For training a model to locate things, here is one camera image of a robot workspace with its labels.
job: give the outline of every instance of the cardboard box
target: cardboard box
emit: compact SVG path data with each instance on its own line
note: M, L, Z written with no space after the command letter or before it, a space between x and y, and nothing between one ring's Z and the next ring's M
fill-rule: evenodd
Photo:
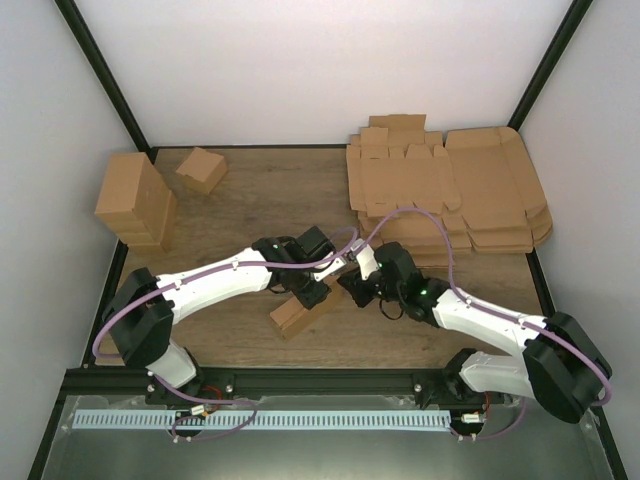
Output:
M144 234L130 234L132 235L130 241L126 242L122 237L121 240L123 243L126 243L131 251L140 254L160 254L166 253L171 249L171 244L173 242L173 231L175 224L175 213L176 207L178 205L178 200L175 195L171 194L167 198L167 202L165 204L163 222L162 222L162 231L160 234L160 238L157 241L148 241L148 238L145 237L133 237L133 235L144 235Z
M530 252L548 238L551 214L517 132L452 131L443 146L440 132L424 131L425 119L372 116L369 127L351 137L349 197L363 233L396 208L416 206L441 219L460 253ZM434 253L444 246L428 219L405 214L385 224L380 239Z
M292 297L270 313L276 331L284 340L295 337L340 303L344 290L338 285L337 279L336 275L325 279L331 292L324 302L319 303L311 310L304 308L296 297Z
M126 244L166 244L173 193L144 153L113 155L95 214Z
M177 168L176 174L185 187L209 195L227 171L227 162L222 155L194 148Z

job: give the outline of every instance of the wooden tabletop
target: wooden tabletop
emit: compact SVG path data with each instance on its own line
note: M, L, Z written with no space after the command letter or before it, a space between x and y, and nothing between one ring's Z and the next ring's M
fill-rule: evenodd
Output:
M312 225L327 234L357 225L349 208L343 149L212 149L226 157L229 173L209 196L186 190L174 174L189 151L163 149L156 160L178 198L172 250L153 256L130 252L121 281L140 267L157 275L219 261L260 237L298 236ZM456 283L469 293L540 313L524 255L460 255L455 272ZM444 270L429 273L446 276ZM225 300L174 326L173 338L202 366L429 368L444 366L464 347L495 351L466 335L409 318L388 320L377 302L358 309L348 295L337 309L285 342L269 318L283 297L260 292ZM102 351L116 351L110 338Z

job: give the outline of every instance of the gray floor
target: gray floor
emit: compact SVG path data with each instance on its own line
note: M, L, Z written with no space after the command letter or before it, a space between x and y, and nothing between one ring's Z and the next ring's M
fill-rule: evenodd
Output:
M514 432L458 443L443 433L244 432L174 445L164 431L74 431L76 407L104 408L99 397L71 398L44 478L52 479L581 479L611 478L592 419L567 425L529 405ZM383 397L269 399L263 409L409 408ZM141 408L118 399L110 408ZM495 406L487 429L508 424L514 408Z

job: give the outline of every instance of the stack of flattened cardboard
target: stack of flattened cardboard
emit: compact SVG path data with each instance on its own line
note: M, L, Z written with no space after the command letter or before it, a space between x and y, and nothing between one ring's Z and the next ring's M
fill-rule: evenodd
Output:
M144 153L113 155L95 214L131 250L167 252L177 200Z
M518 133L508 127L425 132L426 115L370 117L351 137L351 208L369 235L398 207L419 207L445 228L454 253L530 252L551 233L551 214ZM388 221L374 246L398 241L418 266L446 265L442 235L419 213Z

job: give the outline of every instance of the gray wall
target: gray wall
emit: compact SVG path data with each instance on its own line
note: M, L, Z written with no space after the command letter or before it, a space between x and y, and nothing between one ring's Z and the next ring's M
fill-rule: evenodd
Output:
M594 2L523 134L554 217L539 249L557 308L611 362L605 411L640 478L640 2Z
M132 149L53 1L0 2L0 465L26 478L77 367L115 246L93 218Z
M570 0L78 0L152 145L509 120Z

